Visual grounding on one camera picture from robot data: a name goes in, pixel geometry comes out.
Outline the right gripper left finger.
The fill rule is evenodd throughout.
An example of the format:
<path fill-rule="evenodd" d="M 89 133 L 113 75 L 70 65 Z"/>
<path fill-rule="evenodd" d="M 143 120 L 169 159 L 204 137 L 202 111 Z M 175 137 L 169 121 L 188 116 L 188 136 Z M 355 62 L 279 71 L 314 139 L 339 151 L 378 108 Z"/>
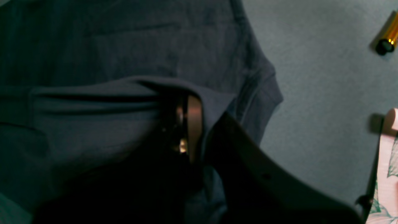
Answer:
<path fill-rule="evenodd" d="M 134 128 L 136 140 L 79 151 L 68 192 L 44 204 L 34 224 L 183 224 L 185 196 L 203 182 L 203 105 L 193 92 L 172 90 L 150 96 L 82 92 L 44 93 L 46 114 L 76 121 L 77 136 L 98 143 L 106 137 L 132 137 L 130 119 L 155 110 L 155 126 Z"/>

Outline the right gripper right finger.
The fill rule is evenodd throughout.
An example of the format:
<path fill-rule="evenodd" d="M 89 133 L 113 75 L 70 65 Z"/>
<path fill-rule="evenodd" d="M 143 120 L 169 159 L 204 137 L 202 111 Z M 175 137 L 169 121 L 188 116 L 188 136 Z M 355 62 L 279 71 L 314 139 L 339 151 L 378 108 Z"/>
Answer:
<path fill-rule="evenodd" d="M 224 113 L 213 127 L 206 159 L 221 177 L 227 202 L 222 224 L 362 224 L 349 206 L 284 171 Z"/>

